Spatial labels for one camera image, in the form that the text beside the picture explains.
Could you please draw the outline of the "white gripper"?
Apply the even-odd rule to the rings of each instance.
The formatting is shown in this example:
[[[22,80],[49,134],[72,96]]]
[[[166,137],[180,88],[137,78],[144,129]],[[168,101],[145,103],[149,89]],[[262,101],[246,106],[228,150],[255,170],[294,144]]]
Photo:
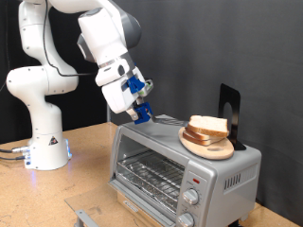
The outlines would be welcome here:
[[[136,106],[143,103],[139,97],[147,93],[146,81],[131,61],[115,59],[99,68],[96,84],[115,114],[126,111],[132,121],[138,119],[137,112],[130,107],[134,102]]]

